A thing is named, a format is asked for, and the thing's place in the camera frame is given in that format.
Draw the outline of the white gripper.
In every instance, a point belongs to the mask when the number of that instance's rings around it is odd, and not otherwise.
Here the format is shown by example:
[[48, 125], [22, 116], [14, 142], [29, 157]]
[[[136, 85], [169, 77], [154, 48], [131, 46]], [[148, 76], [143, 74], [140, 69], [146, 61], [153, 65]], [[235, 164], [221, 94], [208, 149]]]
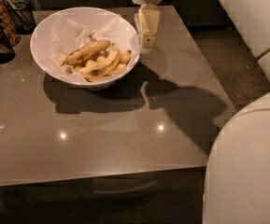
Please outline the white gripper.
[[160, 11], [156, 5], [160, 4], [163, 0], [132, 1], [134, 4], [142, 5], [135, 14], [135, 26], [138, 31], [140, 51], [142, 54], [147, 54], [154, 47], [159, 27]]

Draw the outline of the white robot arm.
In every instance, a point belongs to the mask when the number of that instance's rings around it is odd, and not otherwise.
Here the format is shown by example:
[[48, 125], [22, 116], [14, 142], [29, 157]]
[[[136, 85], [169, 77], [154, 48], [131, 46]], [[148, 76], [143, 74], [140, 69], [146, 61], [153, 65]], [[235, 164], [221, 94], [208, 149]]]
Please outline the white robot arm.
[[[219, 0], [270, 82], [270, 0]], [[206, 166], [202, 224], [270, 224], [270, 92], [221, 129]]]

